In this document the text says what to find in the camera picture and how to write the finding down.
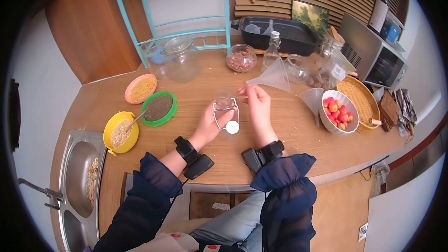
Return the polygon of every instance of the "navy sheer sleeve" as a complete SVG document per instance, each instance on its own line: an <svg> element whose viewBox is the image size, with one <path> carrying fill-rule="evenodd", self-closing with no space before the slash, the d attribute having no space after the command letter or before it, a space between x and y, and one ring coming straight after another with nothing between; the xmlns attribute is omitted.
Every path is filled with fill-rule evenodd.
<svg viewBox="0 0 448 252"><path fill-rule="evenodd" d="M308 154L282 157L265 165L255 176L252 188L272 191L260 216L265 251L310 250L311 238L316 234L311 217L317 192L305 175L315 161Z"/></svg>
<svg viewBox="0 0 448 252"><path fill-rule="evenodd" d="M94 252L125 252L153 240L170 206L169 199L181 186L179 179L149 153L140 160L140 171L133 174L132 189Z"/></svg>

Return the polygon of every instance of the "toaster oven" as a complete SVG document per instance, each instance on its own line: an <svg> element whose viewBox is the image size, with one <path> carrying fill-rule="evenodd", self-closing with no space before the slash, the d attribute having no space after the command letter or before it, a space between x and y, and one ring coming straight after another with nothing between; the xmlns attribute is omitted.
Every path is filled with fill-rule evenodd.
<svg viewBox="0 0 448 252"><path fill-rule="evenodd" d="M338 32L345 40L341 52L356 68L359 80L395 90L408 70L403 56L350 14L344 14Z"/></svg>

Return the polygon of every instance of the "metal spoon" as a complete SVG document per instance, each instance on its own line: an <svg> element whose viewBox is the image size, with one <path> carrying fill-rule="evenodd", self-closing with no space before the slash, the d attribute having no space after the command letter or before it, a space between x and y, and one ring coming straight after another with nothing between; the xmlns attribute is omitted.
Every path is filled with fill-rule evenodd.
<svg viewBox="0 0 448 252"><path fill-rule="evenodd" d="M135 120L133 120L132 121L132 123L128 126L128 128L126 129L126 131L128 131L131 127L132 127L132 125L143 115L143 114L145 114L146 112L147 112L147 110L148 110L148 108L149 108L149 105L147 105L146 107L145 107L145 109L143 110L143 112L140 114L140 115L138 115L137 116L137 118L135 118Z"/></svg>

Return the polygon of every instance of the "sink basin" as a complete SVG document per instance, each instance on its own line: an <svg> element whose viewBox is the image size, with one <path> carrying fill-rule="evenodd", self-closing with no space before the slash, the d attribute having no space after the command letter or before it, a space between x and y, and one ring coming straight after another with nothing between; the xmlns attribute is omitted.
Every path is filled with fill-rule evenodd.
<svg viewBox="0 0 448 252"><path fill-rule="evenodd" d="M86 227L69 210L64 211L64 231L71 252L82 252L87 247Z"/></svg>
<svg viewBox="0 0 448 252"><path fill-rule="evenodd" d="M87 218L93 208L86 198L86 179L89 165L98 157L98 151L92 143L80 141L70 152L65 177L67 199L79 215Z"/></svg>
<svg viewBox="0 0 448 252"><path fill-rule="evenodd" d="M105 156L103 133L70 131L59 175L59 191L65 197L59 203L59 226L66 251L82 252L87 246L93 249L99 240L98 197ZM98 173L91 206L86 194L87 172L95 158Z"/></svg>

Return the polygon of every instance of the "wicker tray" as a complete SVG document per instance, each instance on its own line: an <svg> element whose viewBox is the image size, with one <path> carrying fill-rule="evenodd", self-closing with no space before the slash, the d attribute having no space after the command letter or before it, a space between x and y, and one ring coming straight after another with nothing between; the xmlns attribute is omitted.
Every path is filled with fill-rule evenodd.
<svg viewBox="0 0 448 252"><path fill-rule="evenodd" d="M336 86L336 90L342 92L355 104L359 114L358 132L366 134L378 127L369 124L369 119L381 120L381 116L375 98L363 83L352 76L347 76Z"/></svg>

